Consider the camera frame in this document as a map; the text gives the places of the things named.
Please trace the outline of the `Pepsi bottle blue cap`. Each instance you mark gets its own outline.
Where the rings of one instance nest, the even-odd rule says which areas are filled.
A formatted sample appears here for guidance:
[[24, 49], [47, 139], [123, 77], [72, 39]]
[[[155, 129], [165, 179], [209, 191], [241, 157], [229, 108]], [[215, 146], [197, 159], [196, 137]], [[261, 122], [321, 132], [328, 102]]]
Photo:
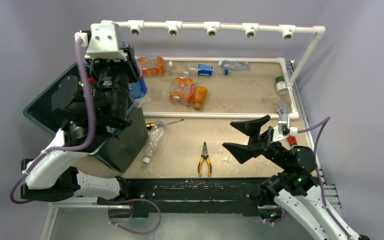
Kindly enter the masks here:
[[137, 108], [143, 108], [150, 100], [147, 98], [148, 88], [144, 80], [141, 65], [135, 58], [134, 48], [125, 41], [121, 48], [127, 61], [122, 62], [121, 72], [126, 77], [129, 94]]

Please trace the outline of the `large crushed orange label bottle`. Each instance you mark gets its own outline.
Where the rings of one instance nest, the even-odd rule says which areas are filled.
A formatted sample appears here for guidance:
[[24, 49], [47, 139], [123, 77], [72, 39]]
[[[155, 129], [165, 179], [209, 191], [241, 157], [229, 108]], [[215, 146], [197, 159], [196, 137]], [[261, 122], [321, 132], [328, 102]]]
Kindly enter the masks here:
[[144, 77], [161, 76], [173, 66], [172, 61], [161, 56], [141, 56], [137, 57], [136, 60]]

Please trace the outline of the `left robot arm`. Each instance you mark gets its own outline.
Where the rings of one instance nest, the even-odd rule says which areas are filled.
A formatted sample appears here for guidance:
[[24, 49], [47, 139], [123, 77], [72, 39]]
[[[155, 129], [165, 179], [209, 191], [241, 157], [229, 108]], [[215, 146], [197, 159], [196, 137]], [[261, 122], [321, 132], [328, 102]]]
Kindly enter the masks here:
[[123, 178], [93, 176], [75, 167], [132, 125], [129, 85], [141, 77], [134, 48], [124, 44], [122, 50], [126, 60], [81, 58], [77, 73], [60, 80], [51, 94], [51, 110], [62, 123], [36, 159], [22, 161], [20, 203], [71, 197], [97, 197], [118, 205], [128, 201]]

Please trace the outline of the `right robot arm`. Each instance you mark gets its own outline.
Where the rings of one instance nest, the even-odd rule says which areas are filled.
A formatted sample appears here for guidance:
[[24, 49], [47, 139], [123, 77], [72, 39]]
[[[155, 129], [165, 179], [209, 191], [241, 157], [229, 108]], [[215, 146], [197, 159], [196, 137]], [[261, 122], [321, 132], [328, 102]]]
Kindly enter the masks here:
[[249, 137], [248, 143], [223, 143], [240, 164], [263, 156], [283, 170], [261, 184], [258, 205], [279, 205], [315, 240], [367, 240], [368, 236], [353, 230], [326, 200], [320, 179], [312, 174], [318, 168], [314, 151], [300, 145], [287, 149], [281, 144], [281, 140], [296, 136], [300, 130], [290, 125], [288, 116], [281, 114], [276, 126], [261, 132], [270, 119], [266, 115], [232, 121], [233, 128]]

